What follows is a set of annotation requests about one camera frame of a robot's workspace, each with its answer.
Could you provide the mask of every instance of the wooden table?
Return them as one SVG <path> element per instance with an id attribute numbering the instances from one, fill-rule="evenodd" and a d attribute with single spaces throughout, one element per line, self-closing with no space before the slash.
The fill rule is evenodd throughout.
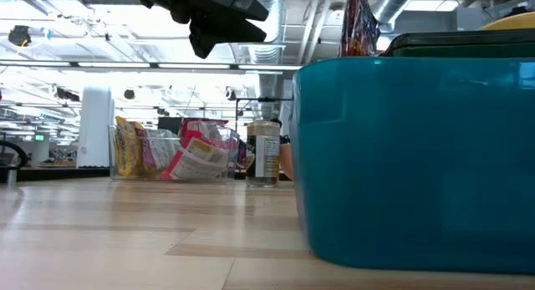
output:
<path id="1" fill-rule="evenodd" d="M 243 182 L 107 178 L 0 188 L 0 283 L 6 290 L 535 289 L 535 277 L 319 261 L 299 229 L 290 183 L 246 190 Z"/>

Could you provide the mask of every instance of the clear acrylic container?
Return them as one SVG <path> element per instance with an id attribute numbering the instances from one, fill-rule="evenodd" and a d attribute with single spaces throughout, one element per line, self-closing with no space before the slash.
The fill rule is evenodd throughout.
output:
<path id="1" fill-rule="evenodd" d="M 136 132 L 109 127 L 114 180 L 226 182 L 234 178 L 239 135 L 227 127 L 184 138 L 162 130 Z"/>

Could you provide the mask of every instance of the plastic bin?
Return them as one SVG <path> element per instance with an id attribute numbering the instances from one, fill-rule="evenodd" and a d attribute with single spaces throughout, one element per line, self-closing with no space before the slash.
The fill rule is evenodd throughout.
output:
<path id="1" fill-rule="evenodd" d="M 234 179 L 239 135 L 217 126 L 209 138 L 131 136 L 109 127 L 115 180 L 225 182 Z"/>
<path id="2" fill-rule="evenodd" d="M 535 59 L 347 58 L 294 75 L 298 210 L 350 267 L 535 273 Z"/>
<path id="3" fill-rule="evenodd" d="M 407 33 L 396 37 L 383 55 L 455 58 L 535 57 L 535 29 Z"/>

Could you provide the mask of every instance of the bin lid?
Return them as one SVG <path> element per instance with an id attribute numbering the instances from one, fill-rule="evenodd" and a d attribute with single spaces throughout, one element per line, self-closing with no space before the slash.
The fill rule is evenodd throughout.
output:
<path id="1" fill-rule="evenodd" d="M 496 31 L 461 31 L 436 33 L 407 33 L 394 40 L 385 51 L 391 54 L 398 48 L 418 46 L 456 46 L 482 44 L 535 43 L 535 28 Z"/>

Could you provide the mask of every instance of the teal plastic bin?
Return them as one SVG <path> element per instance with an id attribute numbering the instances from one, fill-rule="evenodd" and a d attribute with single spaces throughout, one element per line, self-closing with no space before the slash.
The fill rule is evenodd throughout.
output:
<path id="1" fill-rule="evenodd" d="M 318 257 L 535 273 L 535 59 L 318 62 L 294 76 L 290 125 Z"/>

